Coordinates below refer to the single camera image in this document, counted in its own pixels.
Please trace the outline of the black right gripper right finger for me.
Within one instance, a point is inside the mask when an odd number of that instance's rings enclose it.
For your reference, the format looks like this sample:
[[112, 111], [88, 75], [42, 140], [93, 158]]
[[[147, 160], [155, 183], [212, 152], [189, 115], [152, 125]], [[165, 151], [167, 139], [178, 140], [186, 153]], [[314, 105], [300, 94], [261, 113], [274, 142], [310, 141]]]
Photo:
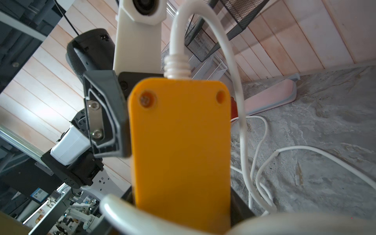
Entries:
[[255, 217], [241, 197], [231, 188], [231, 226]]

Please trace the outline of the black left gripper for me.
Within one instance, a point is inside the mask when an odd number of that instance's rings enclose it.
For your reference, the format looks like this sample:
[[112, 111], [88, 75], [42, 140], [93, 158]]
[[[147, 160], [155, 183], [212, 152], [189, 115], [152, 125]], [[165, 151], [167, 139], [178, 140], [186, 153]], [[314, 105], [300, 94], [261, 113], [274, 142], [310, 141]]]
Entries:
[[130, 123], [126, 100], [143, 79], [163, 78], [161, 73], [113, 70], [84, 72], [84, 101], [93, 154], [96, 158], [132, 155]]

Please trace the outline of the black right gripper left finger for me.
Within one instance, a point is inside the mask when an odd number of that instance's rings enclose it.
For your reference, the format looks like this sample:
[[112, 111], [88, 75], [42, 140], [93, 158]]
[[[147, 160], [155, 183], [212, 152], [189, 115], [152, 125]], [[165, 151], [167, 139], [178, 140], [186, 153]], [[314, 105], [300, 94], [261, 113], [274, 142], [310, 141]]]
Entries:
[[122, 200], [130, 203], [131, 205], [135, 205], [135, 201], [134, 201], [134, 196], [133, 196], [133, 188], [132, 186], [130, 186], [126, 192], [123, 194], [123, 196], [121, 197]]

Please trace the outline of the orange power strip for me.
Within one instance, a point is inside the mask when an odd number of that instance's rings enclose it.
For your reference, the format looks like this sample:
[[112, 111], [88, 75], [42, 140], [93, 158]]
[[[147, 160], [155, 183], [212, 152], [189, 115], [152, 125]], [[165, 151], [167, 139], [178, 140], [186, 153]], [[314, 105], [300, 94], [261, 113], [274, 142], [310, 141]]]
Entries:
[[200, 231], [231, 227], [231, 96], [220, 81], [148, 78], [128, 98], [138, 209]]

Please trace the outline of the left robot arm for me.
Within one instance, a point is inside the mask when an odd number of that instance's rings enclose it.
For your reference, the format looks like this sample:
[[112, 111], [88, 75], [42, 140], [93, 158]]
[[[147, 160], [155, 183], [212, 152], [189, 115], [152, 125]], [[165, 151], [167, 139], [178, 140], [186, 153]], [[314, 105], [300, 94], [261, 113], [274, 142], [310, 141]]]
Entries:
[[137, 119], [129, 99], [142, 81], [162, 78], [159, 44], [128, 36], [112, 40], [99, 28], [72, 39], [67, 59], [83, 85], [84, 109], [42, 161], [78, 198], [114, 194], [131, 201], [134, 188], [122, 192], [112, 183], [103, 159], [135, 153]]

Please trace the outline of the red metal pencil bucket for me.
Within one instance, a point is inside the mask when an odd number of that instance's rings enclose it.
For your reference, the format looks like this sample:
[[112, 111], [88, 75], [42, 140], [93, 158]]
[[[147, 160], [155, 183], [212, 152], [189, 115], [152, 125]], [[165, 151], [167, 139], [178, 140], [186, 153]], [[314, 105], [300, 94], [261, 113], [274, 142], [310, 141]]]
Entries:
[[237, 103], [233, 97], [231, 97], [231, 119], [238, 117]]

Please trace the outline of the black mesh wall basket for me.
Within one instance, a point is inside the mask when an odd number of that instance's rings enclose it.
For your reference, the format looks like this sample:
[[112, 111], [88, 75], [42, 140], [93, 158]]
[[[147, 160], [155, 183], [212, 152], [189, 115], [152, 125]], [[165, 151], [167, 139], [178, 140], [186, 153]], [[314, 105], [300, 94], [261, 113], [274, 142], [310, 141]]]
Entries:
[[[242, 33], [255, 19], [268, 1], [204, 1], [220, 18], [228, 40]], [[207, 22], [198, 14], [194, 14], [185, 34], [185, 46], [203, 62], [220, 49], [220, 45]]]

